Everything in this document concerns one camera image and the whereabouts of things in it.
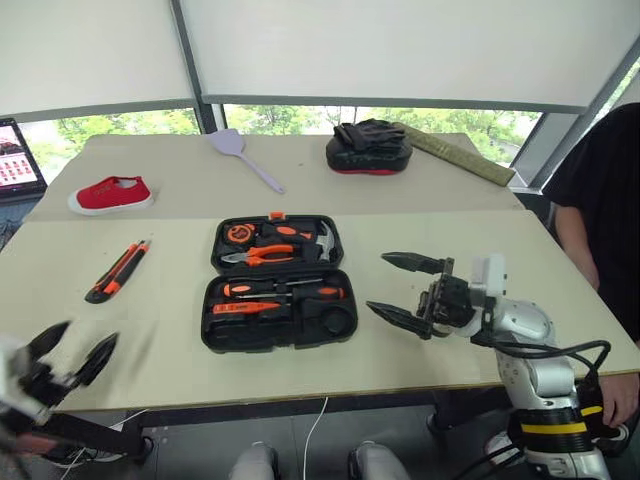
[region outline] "laptop screen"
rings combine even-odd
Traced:
[[[46,186],[18,124],[0,119],[0,199],[32,196]]]

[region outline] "red sneaker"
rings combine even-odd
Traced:
[[[69,208],[82,215],[102,215],[125,209],[146,208],[153,196],[142,177],[108,177],[69,195]]]

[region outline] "pliers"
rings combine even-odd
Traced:
[[[293,253],[293,245],[276,244],[269,245],[267,247],[251,247],[248,251],[242,253],[231,253],[220,258],[223,262],[227,263],[239,263],[245,262],[250,267],[257,267],[263,263],[275,263],[286,262],[293,260],[293,256],[290,257],[277,257],[277,258],[264,258],[267,255],[274,253]]]

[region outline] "beige table surface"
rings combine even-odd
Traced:
[[[475,150],[465,134],[442,134]],[[326,215],[523,209],[508,188],[414,149],[407,169],[392,176],[342,175],[327,166],[324,135],[247,135],[246,155],[287,189],[272,191],[235,157],[218,153],[201,135],[92,137],[27,217],[79,220],[71,192],[111,175],[142,175],[153,208],[114,218],[225,218],[274,210]]]
[[[345,343],[307,350],[216,354],[200,340],[200,315],[219,220],[85,220],[26,223],[0,254],[0,331],[24,339],[65,319],[73,325],[54,351],[60,371],[118,331],[111,362],[67,410],[253,402],[340,393],[390,392],[499,382],[493,352],[451,337],[425,342],[376,317],[366,300],[415,308],[432,278],[401,271],[386,251],[452,256],[455,272],[501,252],[508,297],[538,303],[559,344],[612,342],[606,372],[640,369],[640,351],[530,212],[489,211],[334,217],[346,255],[341,269],[355,292],[359,326]],[[150,253],[109,302],[86,290],[131,241],[152,238]]]

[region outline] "rolled mat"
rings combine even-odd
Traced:
[[[510,168],[493,163],[480,155],[445,142],[429,133],[409,127],[404,123],[394,122],[393,126],[402,128],[411,145],[414,147],[424,150],[431,155],[435,155],[442,160],[446,160],[449,163],[453,163],[460,168],[464,168],[502,187],[506,187],[509,180],[511,180],[516,173]]]

